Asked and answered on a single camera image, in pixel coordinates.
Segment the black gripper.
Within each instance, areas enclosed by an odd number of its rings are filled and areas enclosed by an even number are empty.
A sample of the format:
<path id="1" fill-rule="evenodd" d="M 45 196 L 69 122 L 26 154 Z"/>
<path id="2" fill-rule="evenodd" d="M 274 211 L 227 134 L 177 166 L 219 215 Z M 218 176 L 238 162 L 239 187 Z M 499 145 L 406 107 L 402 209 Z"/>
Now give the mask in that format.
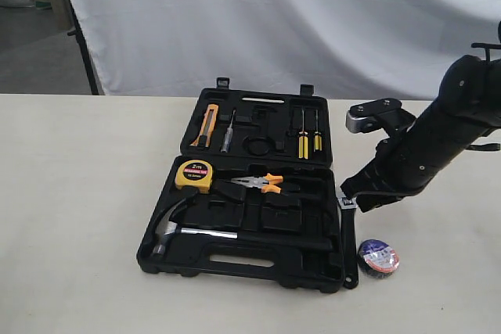
<path id="1" fill-rule="evenodd" d="M 435 110 L 424 111 L 382 161 L 368 163 L 341 184 L 348 198 L 358 197 L 367 213 L 397 203 L 404 192 L 422 190 L 470 144 L 470 124 Z M 383 181 L 392 190 L 386 190 Z"/>

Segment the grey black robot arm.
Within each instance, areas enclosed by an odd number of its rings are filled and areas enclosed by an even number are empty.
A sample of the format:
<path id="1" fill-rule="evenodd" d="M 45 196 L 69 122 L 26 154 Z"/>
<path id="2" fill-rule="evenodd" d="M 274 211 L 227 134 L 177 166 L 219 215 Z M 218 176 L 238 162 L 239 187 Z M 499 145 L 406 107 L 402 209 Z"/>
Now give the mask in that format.
<path id="1" fill-rule="evenodd" d="M 437 97 L 414 116 L 393 98 L 353 105 L 346 127 L 353 133 L 384 130 L 374 158 L 341 184 L 362 212 L 421 193 L 434 177 L 477 139 L 500 128 L 499 44 L 476 42 L 485 56 L 464 55 L 445 72 Z"/>

